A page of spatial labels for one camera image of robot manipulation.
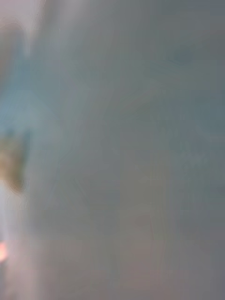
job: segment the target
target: orange light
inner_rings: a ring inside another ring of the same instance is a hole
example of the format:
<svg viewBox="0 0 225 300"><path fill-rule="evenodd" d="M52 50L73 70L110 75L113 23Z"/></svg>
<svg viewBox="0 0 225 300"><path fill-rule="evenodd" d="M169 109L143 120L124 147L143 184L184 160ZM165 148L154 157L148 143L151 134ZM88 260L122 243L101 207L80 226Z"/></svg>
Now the orange light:
<svg viewBox="0 0 225 300"><path fill-rule="evenodd" d="M8 257L6 244L4 242L0 243L0 263L6 260Z"/></svg>

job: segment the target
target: gray surface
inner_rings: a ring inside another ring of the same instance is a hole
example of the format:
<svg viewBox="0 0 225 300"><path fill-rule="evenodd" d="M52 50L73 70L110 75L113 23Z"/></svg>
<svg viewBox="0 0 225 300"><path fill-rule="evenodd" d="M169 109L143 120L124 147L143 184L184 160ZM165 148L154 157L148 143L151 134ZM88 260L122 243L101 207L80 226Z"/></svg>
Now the gray surface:
<svg viewBox="0 0 225 300"><path fill-rule="evenodd" d="M95 249L97 299L224 299L223 4L70 2L46 11L26 87L34 260L74 262L45 252L69 236Z"/></svg>

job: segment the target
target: blurry object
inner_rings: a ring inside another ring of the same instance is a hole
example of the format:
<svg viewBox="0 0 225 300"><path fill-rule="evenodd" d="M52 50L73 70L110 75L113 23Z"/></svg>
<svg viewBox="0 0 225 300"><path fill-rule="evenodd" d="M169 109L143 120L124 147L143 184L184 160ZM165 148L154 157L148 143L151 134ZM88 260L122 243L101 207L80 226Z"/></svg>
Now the blurry object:
<svg viewBox="0 0 225 300"><path fill-rule="evenodd" d="M6 136L0 140L0 179L12 190L22 191L23 169L29 146L29 136Z"/></svg>
<svg viewBox="0 0 225 300"><path fill-rule="evenodd" d="M6 244L4 242L0 243L0 263L4 262L8 257Z"/></svg>

